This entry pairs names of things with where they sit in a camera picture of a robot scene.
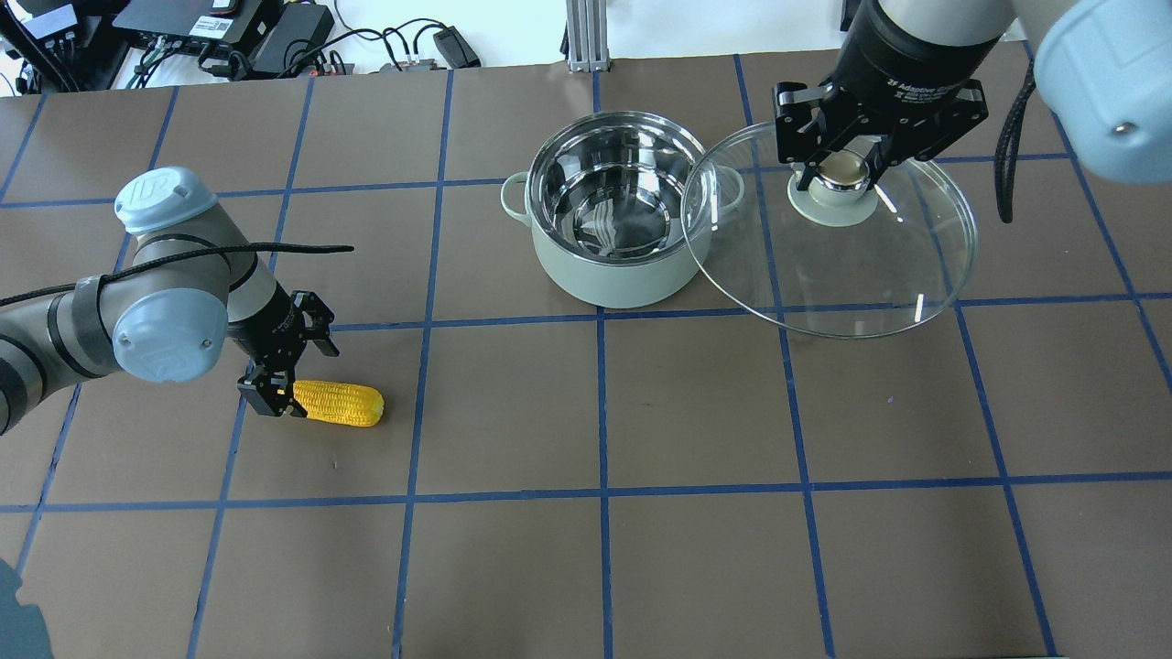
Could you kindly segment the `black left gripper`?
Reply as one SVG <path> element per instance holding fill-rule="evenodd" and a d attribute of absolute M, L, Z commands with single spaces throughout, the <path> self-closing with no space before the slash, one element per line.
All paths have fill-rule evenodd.
<path fill-rule="evenodd" d="M 260 416 L 280 417 L 297 409 L 289 383 L 297 380 L 298 360 L 307 345 L 326 356 L 340 355 L 331 333 L 334 319 L 316 293 L 277 288 L 255 314 L 229 322 L 229 338 L 251 360 L 237 388 Z"/>

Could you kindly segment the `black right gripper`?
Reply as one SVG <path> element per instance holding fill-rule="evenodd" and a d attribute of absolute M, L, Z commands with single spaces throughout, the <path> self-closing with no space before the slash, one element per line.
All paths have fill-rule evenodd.
<path fill-rule="evenodd" d="M 853 140 L 871 137 L 865 164 L 872 190 L 891 167 L 935 158 L 989 116 L 975 79 L 912 86 L 866 59 L 818 86 L 776 83 L 774 109 L 777 159 L 803 167 L 799 191 L 808 191 L 829 155 Z"/>

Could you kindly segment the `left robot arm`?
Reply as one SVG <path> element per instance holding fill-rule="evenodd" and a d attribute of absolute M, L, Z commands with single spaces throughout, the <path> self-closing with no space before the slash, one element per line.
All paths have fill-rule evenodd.
<path fill-rule="evenodd" d="M 161 167 L 131 179 L 114 213 L 134 237 L 130 265 L 4 303 L 1 427 L 50 394 L 114 373 L 151 383 L 202 378 L 231 341 L 250 359 L 239 390 L 261 416 L 305 416 L 292 393 L 313 344 L 336 356 L 321 297 L 284 288 L 202 177 Z"/>

